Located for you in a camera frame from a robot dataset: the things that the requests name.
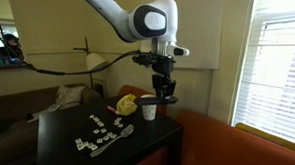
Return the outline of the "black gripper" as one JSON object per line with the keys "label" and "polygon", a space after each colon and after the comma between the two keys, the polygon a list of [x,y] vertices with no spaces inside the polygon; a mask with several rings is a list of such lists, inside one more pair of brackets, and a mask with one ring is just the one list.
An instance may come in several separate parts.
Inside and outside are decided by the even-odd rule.
{"label": "black gripper", "polygon": [[152,75],[152,83],[155,88],[157,97],[167,96],[170,98],[175,90],[176,81],[170,78],[170,74],[174,69],[175,61],[168,57],[157,57],[157,62],[152,65],[154,74]]}

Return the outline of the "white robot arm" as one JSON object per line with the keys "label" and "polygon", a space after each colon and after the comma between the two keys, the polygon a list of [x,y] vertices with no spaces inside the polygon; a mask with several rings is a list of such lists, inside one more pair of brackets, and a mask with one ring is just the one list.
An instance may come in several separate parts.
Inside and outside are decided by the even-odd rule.
{"label": "white robot arm", "polygon": [[140,65],[152,66],[152,83],[157,96],[163,100],[172,97],[176,82],[170,78],[175,56],[188,56],[189,50],[177,45],[178,13],[174,0],[154,0],[124,10],[115,0],[86,0],[113,27],[126,42],[152,41],[152,50],[133,57]]}

